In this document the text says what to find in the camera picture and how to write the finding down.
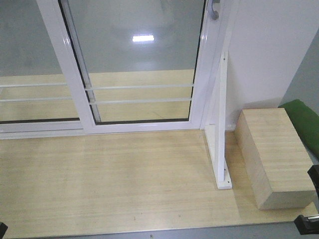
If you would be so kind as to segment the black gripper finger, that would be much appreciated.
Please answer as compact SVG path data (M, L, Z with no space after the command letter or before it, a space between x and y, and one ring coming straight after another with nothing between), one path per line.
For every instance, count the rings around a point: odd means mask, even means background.
M8 229L8 226L5 223L0 222L0 238L4 237L7 229Z
M312 165L308 170L308 175L314 184L317 196L319 196L319 165Z
M298 215L294 220L294 224L301 235L319 234L319 215Z

